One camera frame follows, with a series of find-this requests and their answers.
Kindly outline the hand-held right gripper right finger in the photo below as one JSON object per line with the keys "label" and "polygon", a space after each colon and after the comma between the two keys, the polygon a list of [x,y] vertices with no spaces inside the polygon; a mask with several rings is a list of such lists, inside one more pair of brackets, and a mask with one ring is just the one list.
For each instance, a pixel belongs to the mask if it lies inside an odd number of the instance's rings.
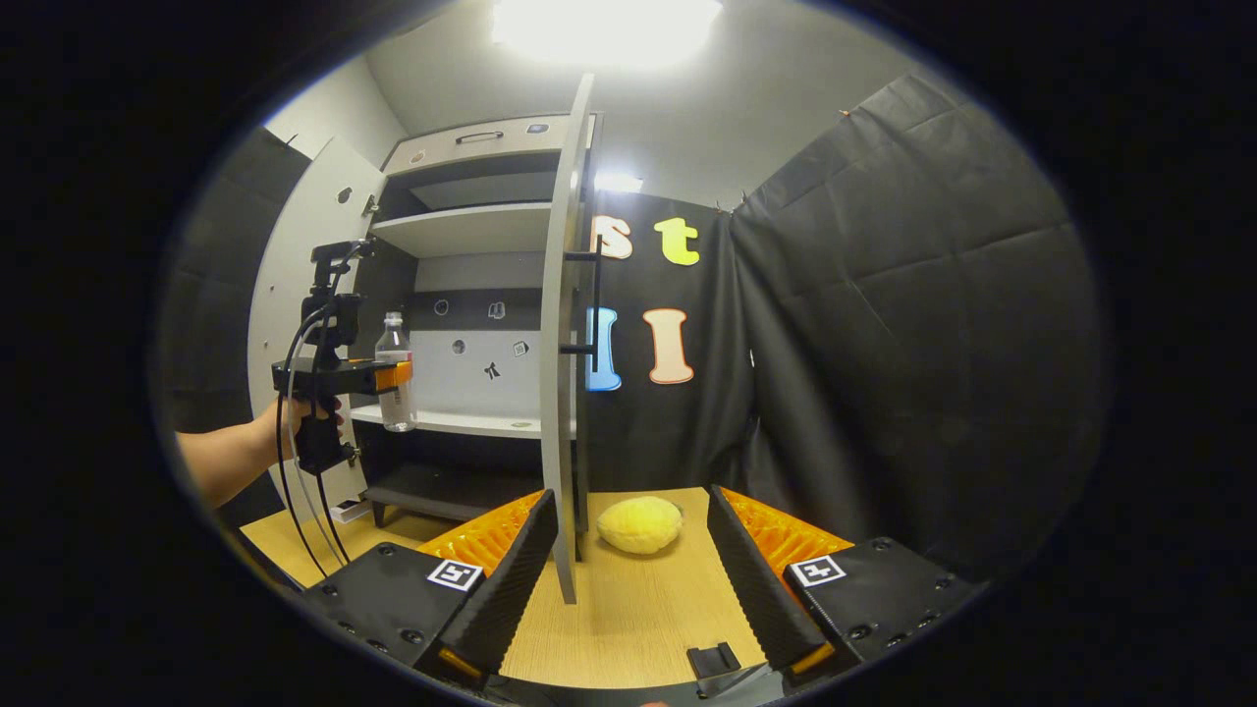
{"label": "hand-held right gripper right finger", "polygon": [[983,594],[897,540],[845,541],[722,486],[706,528],[768,665],[791,681],[897,654]]}

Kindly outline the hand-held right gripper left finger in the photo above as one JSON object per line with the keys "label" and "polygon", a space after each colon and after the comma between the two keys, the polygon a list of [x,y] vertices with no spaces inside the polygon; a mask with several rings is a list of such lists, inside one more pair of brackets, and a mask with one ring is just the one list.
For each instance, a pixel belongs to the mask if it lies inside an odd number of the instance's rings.
{"label": "hand-held right gripper left finger", "polygon": [[409,671],[480,688],[507,659],[557,533],[554,492],[538,491],[421,548],[377,543],[300,599]]}

